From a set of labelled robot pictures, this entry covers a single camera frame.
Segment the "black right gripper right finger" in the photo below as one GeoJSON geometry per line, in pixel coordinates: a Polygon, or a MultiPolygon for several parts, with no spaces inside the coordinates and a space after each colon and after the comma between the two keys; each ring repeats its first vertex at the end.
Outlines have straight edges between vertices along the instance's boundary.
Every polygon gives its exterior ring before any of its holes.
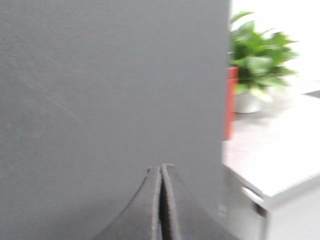
{"type": "Polygon", "coordinates": [[[160,224],[164,240],[225,240],[227,233],[191,195],[172,164],[161,167],[160,224]]]}

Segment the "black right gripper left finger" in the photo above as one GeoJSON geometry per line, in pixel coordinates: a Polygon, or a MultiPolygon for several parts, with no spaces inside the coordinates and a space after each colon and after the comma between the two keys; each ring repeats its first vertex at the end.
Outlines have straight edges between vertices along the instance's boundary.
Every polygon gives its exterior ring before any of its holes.
{"type": "Polygon", "coordinates": [[[160,194],[162,175],[151,167],[122,212],[95,240],[161,240],[160,194]]]}

